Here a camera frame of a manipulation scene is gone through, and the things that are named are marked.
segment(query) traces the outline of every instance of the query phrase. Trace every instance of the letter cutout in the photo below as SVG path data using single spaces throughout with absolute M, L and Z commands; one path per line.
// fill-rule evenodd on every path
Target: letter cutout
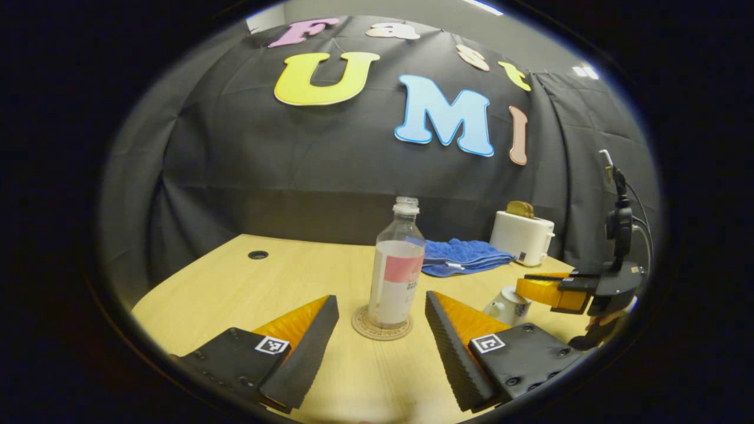
M 489 71 L 489 65 L 484 61 L 484 56 L 482 56 L 480 52 L 464 45 L 456 45 L 455 48 L 458 49 L 458 55 L 464 60 L 464 62 L 477 69 Z
M 379 55 L 349 51 L 340 55 L 345 64 L 343 78 L 328 87 L 317 87 L 309 82 L 317 64 L 329 57 L 328 53 L 304 53 L 285 59 L 287 64 L 275 84 L 275 97 L 295 106 L 330 105 L 356 96 L 364 88 L 369 65 L 379 60 Z
M 532 90 L 532 88 L 523 81 L 526 76 L 523 74 L 523 72 L 516 69 L 515 66 L 505 62 L 498 62 L 498 65 L 505 68 L 505 72 L 508 74 L 508 78 L 510 78 L 510 80 L 513 81 L 515 85 L 518 85 L 526 91 Z
M 513 116 L 513 147 L 510 148 L 510 160 L 514 164 L 526 164 L 526 122 L 529 120 L 521 109 L 508 106 L 510 116 Z
M 304 34 L 316 35 L 325 29 L 325 25 L 335 25 L 338 23 L 338 18 L 330 17 L 327 19 L 313 19 L 303 20 L 301 22 L 294 22 L 288 26 L 288 30 L 277 41 L 270 43 L 270 48 L 280 47 L 281 45 L 296 45 L 303 43 L 306 38 Z
M 405 23 L 376 23 L 366 31 L 366 34 L 370 37 L 397 37 L 406 40 L 416 40 L 420 37 L 413 26 Z
M 425 126 L 425 115 L 429 115 L 444 146 L 450 144 L 462 123 L 464 133 L 458 138 L 461 150 L 480 156 L 492 156 L 495 153 L 487 134 L 487 97 L 475 91 L 463 90 L 453 100 L 453 104 L 449 105 L 443 93 L 429 78 L 401 75 L 398 81 L 408 90 L 406 119 L 403 125 L 395 129 L 398 140 L 419 144 L 432 141 L 432 133 Z

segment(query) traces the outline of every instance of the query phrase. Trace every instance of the mug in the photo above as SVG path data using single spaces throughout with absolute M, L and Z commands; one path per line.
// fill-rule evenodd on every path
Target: mug
M 484 308 L 484 313 L 494 319 L 515 327 L 526 322 L 526 314 L 532 301 L 516 294 L 516 286 L 503 287 L 493 301 Z

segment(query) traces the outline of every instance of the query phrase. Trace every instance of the cork coaster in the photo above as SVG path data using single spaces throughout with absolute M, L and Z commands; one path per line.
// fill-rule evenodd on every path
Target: cork coaster
M 409 319 L 406 320 L 406 323 L 398 328 L 386 329 L 376 327 L 369 322 L 369 319 L 366 317 L 366 310 L 368 308 L 369 305 L 362 306 L 356 311 L 354 317 L 351 318 L 351 325 L 354 326 L 354 330 L 367 339 L 382 340 L 385 342 L 388 340 L 396 340 L 407 335 L 414 327 L 414 321 L 411 319 L 411 315 L 409 315 Z

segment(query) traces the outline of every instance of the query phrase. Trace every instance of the bottle label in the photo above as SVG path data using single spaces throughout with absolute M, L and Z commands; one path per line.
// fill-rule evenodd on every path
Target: bottle label
M 416 292 L 416 283 L 421 272 L 424 255 L 418 257 L 392 257 L 385 260 L 385 276 L 382 298 L 377 314 L 386 324 L 397 324 L 409 317 Z

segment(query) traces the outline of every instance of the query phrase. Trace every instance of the wooden table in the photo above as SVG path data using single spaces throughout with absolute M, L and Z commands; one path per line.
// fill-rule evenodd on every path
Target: wooden table
M 252 260 L 253 250 L 269 257 Z M 411 315 L 414 327 L 390 342 L 369 340 L 351 316 L 369 301 L 374 246 L 312 243 L 239 235 L 186 266 L 133 308 L 136 320 L 166 352 L 186 355 L 229 327 L 253 330 L 327 294 L 340 319 L 322 366 L 300 410 L 302 422 L 459 422 L 479 415 L 458 409 L 424 315 L 435 290 L 479 310 L 526 272 L 569 272 L 547 258 L 536 268 L 511 263 L 471 275 L 421 274 Z M 563 342 L 584 334 L 586 315 L 550 312 L 533 303 L 528 319 Z

